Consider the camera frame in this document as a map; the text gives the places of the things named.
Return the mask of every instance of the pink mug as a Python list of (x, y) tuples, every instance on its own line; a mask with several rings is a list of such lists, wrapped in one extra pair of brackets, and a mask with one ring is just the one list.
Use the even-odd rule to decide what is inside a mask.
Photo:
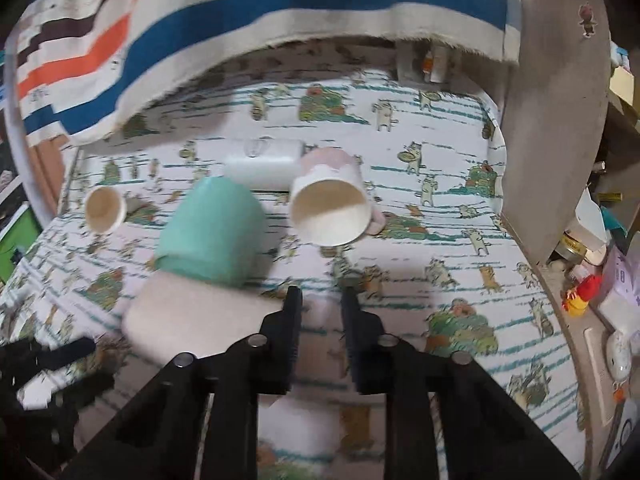
[(369, 200), (357, 161), (338, 148), (316, 148), (300, 159), (289, 192), (291, 224), (300, 238), (323, 247), (376, 235), (385, 217)]

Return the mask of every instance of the brown stripe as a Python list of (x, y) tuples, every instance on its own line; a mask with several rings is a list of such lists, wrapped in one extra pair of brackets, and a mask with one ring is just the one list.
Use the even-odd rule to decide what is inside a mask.
[(24, 65), (30, 54), (36, 52), (41, 43), (51, 40), (59, 40), (61, 38), (82, 38), (94, 28), (95, 17), (107, 0), (101, 0), (95, 14), (74, 20), (73, 18), (62, 18), (60, 20), (52, 20), (42, 25), (40, 32), (36, 34), (29, 45), (18, 54), (18, 66)]

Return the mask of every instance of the white cup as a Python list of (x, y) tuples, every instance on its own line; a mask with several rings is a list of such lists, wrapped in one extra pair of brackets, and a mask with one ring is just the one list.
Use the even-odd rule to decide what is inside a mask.
[(300, 238), (324, 247), (378, 234), (385, 217), (373, 207), (356, 160), (338, 148), (316, 148), (300, 159), (289, 192), (291, 224)]
[(84, 220), (95, 233), (113, 233), (127, 213), (133, 213), (141, 205), (142, 200), (125, 197), (113, 186), (96, 186), (84, 199)]

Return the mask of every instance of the sticker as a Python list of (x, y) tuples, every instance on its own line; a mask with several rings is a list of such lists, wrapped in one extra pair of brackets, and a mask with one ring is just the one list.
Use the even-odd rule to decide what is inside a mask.
[(578, 25), (581, 25), (584, 29), (584, 33), (582, 35), (585, 38), (590, 38), (596, 33), (595, 26), (598, 23), (595, 21), (593, 9), (588, 2), (580, 6), (580, 9), (578, 9), (578, 16), (580, 16), (580, 19), (582, 20)]

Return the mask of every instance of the teal cup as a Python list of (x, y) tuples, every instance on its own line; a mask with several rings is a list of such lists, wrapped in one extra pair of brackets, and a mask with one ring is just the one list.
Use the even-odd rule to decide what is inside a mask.
[(224, 177), (199, 181), (160, 233), (156, 269), (239, 287), (260, 247), (265, 214), (260, 202)]

